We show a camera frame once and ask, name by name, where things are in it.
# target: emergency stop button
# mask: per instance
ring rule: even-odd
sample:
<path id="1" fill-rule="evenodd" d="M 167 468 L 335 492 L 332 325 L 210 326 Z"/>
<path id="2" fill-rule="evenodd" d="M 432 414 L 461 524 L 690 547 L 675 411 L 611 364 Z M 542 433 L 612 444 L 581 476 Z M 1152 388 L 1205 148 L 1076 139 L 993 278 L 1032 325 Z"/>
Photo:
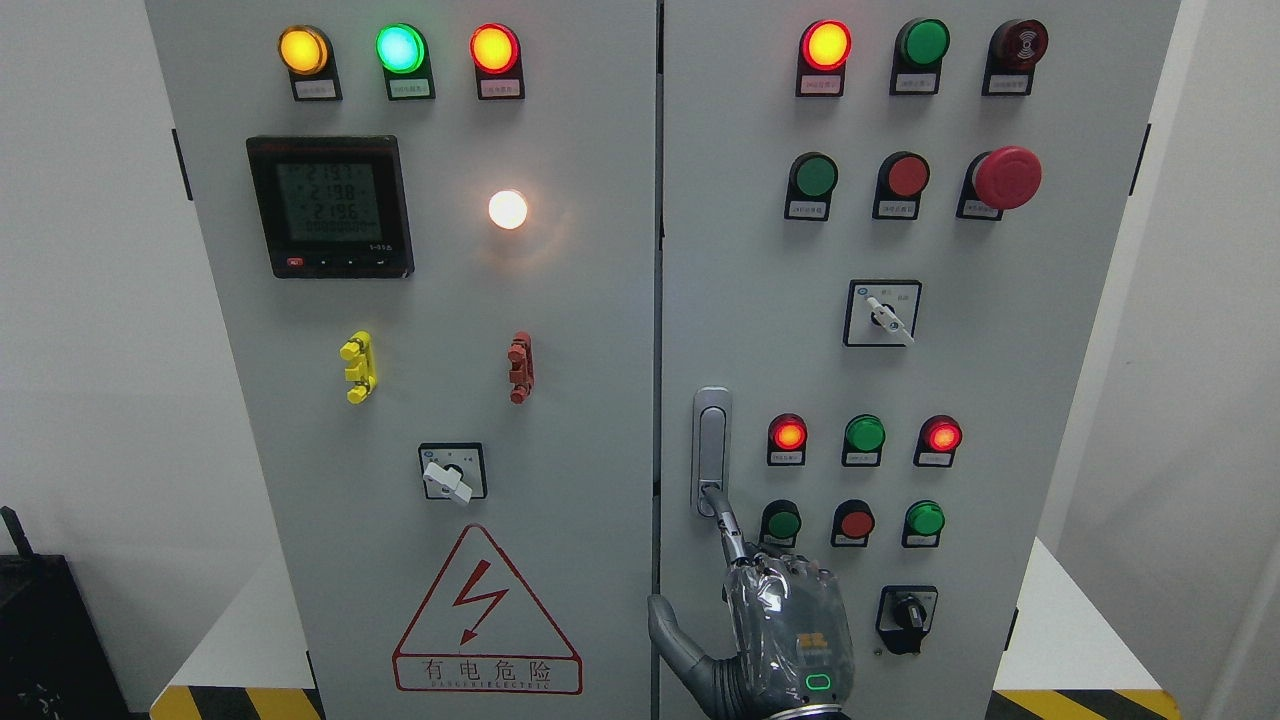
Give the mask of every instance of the emergency stop button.
<path id="1" fill-rule="evenodd" d="M 1018 145 L 979 155 L 969 165 L 956 217 L 998 220 L 1036 197 L 1043 176 L 1039 158 Z"/>

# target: triangle warning symbol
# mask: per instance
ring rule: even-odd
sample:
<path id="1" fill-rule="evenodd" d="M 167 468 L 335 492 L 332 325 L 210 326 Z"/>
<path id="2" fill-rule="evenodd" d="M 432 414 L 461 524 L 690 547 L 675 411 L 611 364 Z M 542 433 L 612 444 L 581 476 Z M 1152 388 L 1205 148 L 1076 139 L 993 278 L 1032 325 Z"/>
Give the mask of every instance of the triangle warning symbol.
<path id="1" fill-rule="evenodd" d="M 582 692 L 582 659 L 477 524 L 462 529 L 392 664 L 406 692 Z"/>

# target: green indicator light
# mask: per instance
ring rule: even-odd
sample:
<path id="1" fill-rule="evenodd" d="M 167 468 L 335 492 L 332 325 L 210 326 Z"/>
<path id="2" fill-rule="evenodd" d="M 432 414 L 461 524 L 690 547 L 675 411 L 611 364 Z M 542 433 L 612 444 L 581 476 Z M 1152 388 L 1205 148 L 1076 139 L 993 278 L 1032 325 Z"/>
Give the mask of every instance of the green indicator light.
<path id="1" fill-rule="evenodd" d="M 378 59 L 396 74 L 408 74 L 422 67 L 426 44 L 422 35 L 404 23 L 387 26 L 378 33 Z"/>
<path id="2" fill-rule="evenodd" d="M 932 537 L 942 532 L 947 521 L 937 502 L 916 502 L 906 511 L 906 525 L 914 534 Z"/>
<path id="3" fill-rule="evenodd" d="M 876 452 L 884 445 L 884 425 L 876 415 L 854 418 L 845 428 L 845 439 L 858 452 Z"/>
<path id="4" fill-rule="evenodd" d="M 778 539 L 796 537 L 800 532 L 800 516 L 795 512 L 778 512 L 769 518 L 769 534 Z"/>
<path id="5" fill-rule="evenodd" d="M 920 20 L 906 31 L 902 56 L 911 64 L 927 67 L 941 60 L 950 46 L 951 33 L 942 20 Z"/>
<path id="6" fill-rule="evenodd" d="M 828 158 L 809 158 L 796 170 L 796 187 L 809 197 L 820 197 L 836 187 L 836 164 Z"/>
<path id="7" fill-rule="evenodd" d="M 806 675 L 804 679 L 804 687 L 814 692 L 829 691 L 831 675 L 827 675 L 826 673 L 814 673 L 813 675 Z"/>

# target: yellow indicator light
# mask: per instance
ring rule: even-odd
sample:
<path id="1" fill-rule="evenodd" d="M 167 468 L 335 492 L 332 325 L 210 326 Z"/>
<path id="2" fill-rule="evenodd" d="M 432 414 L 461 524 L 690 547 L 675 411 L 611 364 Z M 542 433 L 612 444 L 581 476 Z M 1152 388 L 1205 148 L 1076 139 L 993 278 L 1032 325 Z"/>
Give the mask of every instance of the yellow indicator light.
<path id="1" fill-rule="evenodd" d="M 311 26 L 292 26 L 280 33 L 280 60 L 300 76 L 314 76 L 329 64 L 329 41 Z"/>

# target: green push button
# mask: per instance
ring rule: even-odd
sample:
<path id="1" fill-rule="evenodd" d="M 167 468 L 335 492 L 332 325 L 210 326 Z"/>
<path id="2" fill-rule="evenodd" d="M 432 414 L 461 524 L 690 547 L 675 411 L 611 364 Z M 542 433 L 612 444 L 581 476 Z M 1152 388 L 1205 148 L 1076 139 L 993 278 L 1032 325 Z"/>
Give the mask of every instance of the green push button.
<path id="1" fill-rule="evenodd" d="M 836 187 L 836 164 L 826 155 L 814 155 L 796 168 L 796 187 L 809 197 L 820 197 Z"/>
<path id="2" fill-rule="evenodd" d="M 845 428 L 845 439 L 858 452 L 876 452 L 884 446 L 884 424 L 876 415 L 859 415 Z"/>
<path id="3" fill-rule="evenodd" d="M 951 33 L 942 20 L 918 20 L 902 38 L 902 56 L 914 65 L 937 63 L 951 46 Z"/>
<path id="4" fill-rule="evenodd" d="M 916 502 L 906 511 L 906 527 L 911 534 L 932 537 L 941 533 L 946 523 L 942 507 L 933 501 Z"/>
<path id="5" fill-rule="evenodd" d="M 778 539 L 788 539 L 800 533 L 800 516 L 795 512 L 778 512 L 769 518 L 769 534 Z"/>

